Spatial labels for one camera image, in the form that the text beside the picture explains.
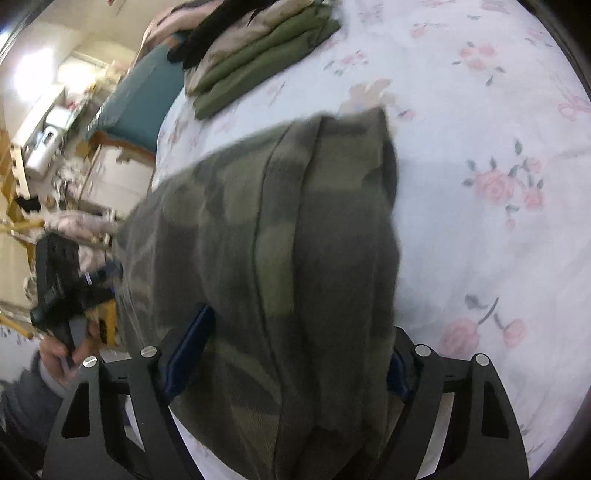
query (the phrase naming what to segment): floral bedsheet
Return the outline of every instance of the floral bedsheet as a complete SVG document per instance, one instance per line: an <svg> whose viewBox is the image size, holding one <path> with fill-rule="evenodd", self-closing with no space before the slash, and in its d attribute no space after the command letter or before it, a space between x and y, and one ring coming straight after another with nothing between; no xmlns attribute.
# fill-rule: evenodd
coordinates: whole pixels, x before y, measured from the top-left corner
<svg viewBox="0 0 591 480"><path fill-rule="evenodd" d="M384 105L400 171L398 323L440 354L492 358L534 472L591 384L591 102L516 0L337 11L341 31L212 120L181 92L154 185L278 122Z"/></svg>

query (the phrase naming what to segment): person's hand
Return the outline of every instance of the person's hand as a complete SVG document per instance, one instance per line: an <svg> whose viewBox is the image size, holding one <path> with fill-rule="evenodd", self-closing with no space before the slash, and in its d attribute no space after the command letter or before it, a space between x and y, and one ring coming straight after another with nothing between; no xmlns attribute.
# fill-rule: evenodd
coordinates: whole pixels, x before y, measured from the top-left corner
<svg viewBox="0 0 591 480"><path fill-rule="evenodd" d="M67 387L76 376L78 367L87 356L98 356L99 354L101 346L99 326L96 322L88 322L88 331L90 336L72 352L72 360L76 367L68 373L64 372L60 360L60 358L65 358L68 354L66 346L57 338L49 335L45 336L39 343L41 362L54 380L64 387Z"/></svg>

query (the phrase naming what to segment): teal pillow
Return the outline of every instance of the teal pillow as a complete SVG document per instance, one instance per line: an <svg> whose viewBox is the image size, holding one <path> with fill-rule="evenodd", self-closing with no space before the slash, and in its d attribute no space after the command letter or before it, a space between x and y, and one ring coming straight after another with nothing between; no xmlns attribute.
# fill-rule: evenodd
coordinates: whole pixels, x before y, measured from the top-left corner
<svg viewBox="0 0 591 480"><path fill-rule="evenodd" d="M184 86L183 64L166 59L169 48L159 45L129 72L96 114L86 141L102 131L156 154L160 125Z"/></svg>

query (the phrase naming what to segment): green folded shirt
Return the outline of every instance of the green folded shirt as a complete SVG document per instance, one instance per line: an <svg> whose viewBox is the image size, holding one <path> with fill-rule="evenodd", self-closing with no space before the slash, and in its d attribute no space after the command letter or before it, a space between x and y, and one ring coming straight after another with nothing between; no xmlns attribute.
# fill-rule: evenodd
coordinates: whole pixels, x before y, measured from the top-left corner
<svg viewBox="0 0 591 480"><path fill-rule="evenodd" d="M197 85L195 117L204 120L309 55L339 28L332 7L314 4L220 62Z"/></svg>

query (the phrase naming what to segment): silver screw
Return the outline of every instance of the silver screw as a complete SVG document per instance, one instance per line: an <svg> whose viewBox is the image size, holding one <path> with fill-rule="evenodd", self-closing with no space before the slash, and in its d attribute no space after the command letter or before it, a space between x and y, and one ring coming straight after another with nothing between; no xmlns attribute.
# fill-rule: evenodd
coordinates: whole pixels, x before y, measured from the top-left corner
<svg viewBox="0 0 591 480"><path fill-rule="evenodd" d="M84 365L86 368L92 368L96 365L97 361L98 360L95 356L87 356L82 362L82 365Z"/></svg>
<svg viewBox="0 0 591 480"><path fill-rule="evenodd" d="M144 358L152 358L154 355L156 355L157 351L158 349L155 346L147 346L142 348L141 355Z"/></svg>
<svg viewBox="0 0 591 480"><path fill-rule="evenodd" d="M484 355L484 353L479 353L476 356L476 363L482 367L487 366L489 363L491 363L491 359L488 358L486 355Z"/></svg>
<svg viewBox="0 0 591 480"><path fill-rule="evenodd" d="M431 355L431 349L427 345L417 345L414 351L418 356L429 356Z"/></svg>

